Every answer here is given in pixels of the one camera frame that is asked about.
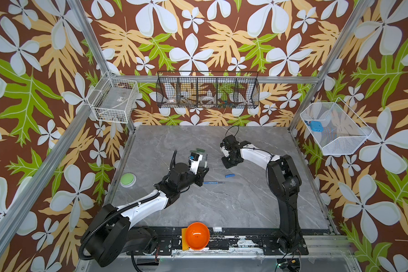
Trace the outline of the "blue pen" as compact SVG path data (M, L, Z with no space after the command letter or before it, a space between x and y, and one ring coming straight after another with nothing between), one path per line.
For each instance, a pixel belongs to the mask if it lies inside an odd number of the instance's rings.
M204 181L203 184L205 185L216 185L216 184L224 184L223 181Z

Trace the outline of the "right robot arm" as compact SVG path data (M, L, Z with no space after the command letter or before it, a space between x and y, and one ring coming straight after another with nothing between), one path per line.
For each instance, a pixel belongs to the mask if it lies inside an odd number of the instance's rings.
M278 200L281 220L279 250L284 254L297 252L304 246L297 204L302 182L293 158L289 155L273 154L248 141L239 142L234 134L226 134L220 147L226 169L247 160L266 171L269 189Z

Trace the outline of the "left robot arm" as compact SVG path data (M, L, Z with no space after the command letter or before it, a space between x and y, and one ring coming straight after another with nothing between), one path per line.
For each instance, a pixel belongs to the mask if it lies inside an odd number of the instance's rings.
M192 152L188 163L177 163L173 157L168 173L150 194L126 205L102 207L80 240L79 259L95 260L106 267L122 253L153 254L158 247L157 233L136 224L174 204L193 184L202 186L208 171L206 155Z

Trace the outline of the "orange bowl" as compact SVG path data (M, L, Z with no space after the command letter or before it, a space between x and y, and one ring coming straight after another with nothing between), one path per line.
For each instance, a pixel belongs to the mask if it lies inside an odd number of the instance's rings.
M205 224L195 222L188 226L184 238L190 249L202 250L210 241L210 230Z

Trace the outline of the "green push button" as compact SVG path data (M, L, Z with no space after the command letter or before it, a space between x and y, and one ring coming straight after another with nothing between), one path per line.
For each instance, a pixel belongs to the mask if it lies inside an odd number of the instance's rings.
M136 176L133 173L125 173L120 178L120 185L124 188L130 188L136 183Z

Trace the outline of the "blue object in basket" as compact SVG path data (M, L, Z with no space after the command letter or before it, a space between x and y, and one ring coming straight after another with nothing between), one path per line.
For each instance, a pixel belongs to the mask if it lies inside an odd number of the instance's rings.
M324 127L321 122L319 121L310 121L309 127L313 132L322 133L324 131Z

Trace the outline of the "white mesh basket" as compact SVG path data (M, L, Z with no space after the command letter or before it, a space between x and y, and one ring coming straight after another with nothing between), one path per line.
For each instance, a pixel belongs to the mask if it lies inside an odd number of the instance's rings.
M352 155L374 132L342 99L311 103L300 117L325 156ZM313 132L310 121L321 122L324 131Z

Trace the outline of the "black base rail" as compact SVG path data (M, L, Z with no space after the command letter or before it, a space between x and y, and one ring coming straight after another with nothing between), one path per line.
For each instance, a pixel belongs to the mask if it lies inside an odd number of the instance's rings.
M133 227L129 237L144 242L135 247L137 256L175 257L267 257L283 256L282 233L277 228L210 228L204 249L185 249L180 227Z

